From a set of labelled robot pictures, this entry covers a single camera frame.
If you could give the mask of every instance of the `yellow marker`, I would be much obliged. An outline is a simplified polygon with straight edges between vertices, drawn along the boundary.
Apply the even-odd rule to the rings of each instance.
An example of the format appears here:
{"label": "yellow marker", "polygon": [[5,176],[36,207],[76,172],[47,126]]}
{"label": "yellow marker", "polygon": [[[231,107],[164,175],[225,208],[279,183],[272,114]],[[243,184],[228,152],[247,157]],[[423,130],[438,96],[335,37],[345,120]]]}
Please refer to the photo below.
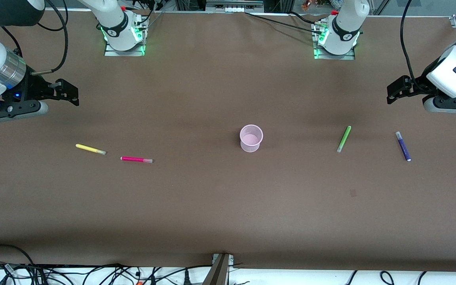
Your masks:
{"label": "yellow marker", "polygon": [[84,146],[83,144],[75,144],[77,148],[81,148],[86,151],[94,152],[94,153],[99,153],[99,154],[106,154],[106,151],[98,150],[96,148],[91,148],[90,146]]}

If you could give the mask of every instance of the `marker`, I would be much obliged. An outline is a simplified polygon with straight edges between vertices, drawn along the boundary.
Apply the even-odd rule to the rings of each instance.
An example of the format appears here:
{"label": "marker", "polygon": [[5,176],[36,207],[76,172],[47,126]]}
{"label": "marker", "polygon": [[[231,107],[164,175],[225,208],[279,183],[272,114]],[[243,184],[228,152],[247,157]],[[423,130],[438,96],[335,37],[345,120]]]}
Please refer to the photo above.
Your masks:
{"label": "marker", "polygon": [[409,152],[407,151],[407,147],[406,147],[406,144],[404,144],[404,139],[402,138],[402,135],[400,135],[400,132],[396,132],[395,135],[397,136],[397,139],[399,140],[400,149],[402,149],[402,153],[404,154],[404,157],[406,158],[407,161],[411,161],[411,156],[409,155]]}
{"label": "marker", "polygon": [[99,153],[101,155],[105,155],[106,154],[106,151],[98,150],[97,148],[91,148],[90,146],[84,146],[83,144],[75,144],[75,146],[77,148],[80,148],[80,149],[85,150],[85,151]]}
{"label": "marker", "polygon": [[342,148],[344,147],[344,143],[346,142],[346,139],[348,139],[348,135],[350,134],[351,131],[351,126],[348,126],[346,128],[346,131],[344,132],[344,135],[342,136],[342,139],[340,140],[339,147],[337,148],[337,152],[340,153],[342,151]]}
{"label": "marker", "polygon": [[154,159],[140,158],[140,157],[130,157],[130,156],[121,156],[121,160],[122,161],[145,162],[145,163],[154,162]]}

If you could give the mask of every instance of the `cup rim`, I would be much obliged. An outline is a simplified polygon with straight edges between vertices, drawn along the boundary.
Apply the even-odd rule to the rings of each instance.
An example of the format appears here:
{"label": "cup rim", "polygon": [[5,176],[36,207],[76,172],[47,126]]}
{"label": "cup rim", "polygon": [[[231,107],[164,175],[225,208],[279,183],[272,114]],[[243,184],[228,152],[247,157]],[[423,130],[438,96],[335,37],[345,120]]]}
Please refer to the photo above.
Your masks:
{"label": "cup rim", "polygon": [[[261,139],[258,141],[257,144],[246,144],[243,140],[242,140],[242,130],[244,128],[247,128],[247,127],[250,127],[250,126],[255,126],[258,128],[258,130],[260,131],[261,133]],[[240,138],[240,141],[242,141],[243,144],[245,144],[246,146],[257,146],[259,144],[261,144],[261,141],[263,140],[263,131],[261,130],[261,128],[257,125],[253,125],[253,124],[249,124],[249,125],[245,125],[244,127],[242,127],[242,129],[240,129],[240,132],[239,132],[239,138]]]}

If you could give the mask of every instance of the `white floor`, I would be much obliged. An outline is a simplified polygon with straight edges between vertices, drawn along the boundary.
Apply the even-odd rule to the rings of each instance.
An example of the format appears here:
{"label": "white floor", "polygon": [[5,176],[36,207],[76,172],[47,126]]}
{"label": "white floor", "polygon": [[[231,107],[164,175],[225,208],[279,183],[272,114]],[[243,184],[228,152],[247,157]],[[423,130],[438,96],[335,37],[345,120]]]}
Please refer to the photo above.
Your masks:
{"label": "white floor", "polygon": [[[151,272],[152,267],[140,267],[141,278],[147,278]],[[159,278],[180,268],[166,267],[160,269],[155,277]],[[62,268],[56,269],[64,273],[87,273],[90,268]],[[136,275],[137,268],[129,270],[132,276]],[[209,271],[208,267],[190,269],[190,280],[194,283],[201,283]],[[85,285],[100,285],[101,281],[113,274],[114,268],[103,268],[89,275]],[[29,276],[26,270],[19,269],[15,271],[20,277]],[[245,282],[250,282],[248,285],[345,285],[351,276],[352,271],[341,270],[273,270],[273,269],[232,269],[228,285],[240,285]],[[416,271],[390,271],[395,285],[416,285],[420,272]],[[119,277],[114,282],[114,285],[136,285],[137,280],[131,278],[129,274],[125,274],[128,278]],[[0,281],[5,276],[5,272],[0,270]],[[71,285],[65,278],[60,275],[51,274],[51,278],[62,281],[66,285]],[[74,285],[82,285],[85,275],[68,274],[68,278]],[[111,277],[103,283],[108,285]],[[184,272],[179,272],[170,276],[170,280],[178,285],[184,283]],[[173,285],[172,282],[163,279],[157,285]],[[62,285],[61,283],[49,280],[50,285]],[[13,285],[11,279],[7,280],[8,285]],[[29,279],[17,280],[16,285],[29,285]],[[452,272],[427,272],[421,282],[421,285],[452,285],[456,284],[456,273]],[[380,280],[379,271],[358,271],[355,275],[351,285],[385,285]]]}

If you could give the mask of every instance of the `green marker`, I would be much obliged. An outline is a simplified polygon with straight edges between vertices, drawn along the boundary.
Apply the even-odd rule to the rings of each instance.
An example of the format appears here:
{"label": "green marker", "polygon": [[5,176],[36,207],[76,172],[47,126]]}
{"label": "green marker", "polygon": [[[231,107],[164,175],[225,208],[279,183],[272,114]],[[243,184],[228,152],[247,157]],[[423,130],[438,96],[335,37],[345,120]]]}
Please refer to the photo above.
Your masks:
{"label": "green marker", "polygon": [[350,134],[350,131],[351,131],[351,126],[348,126],[346,128],[346,131],[344,132],[344,135],[342,136],[342,139],[340,140],[339,147],[337,148],[338,153],[340,153],[340,151],[342,151],[342,147],[344,146],[346,139],[348,139],[348,135]]}

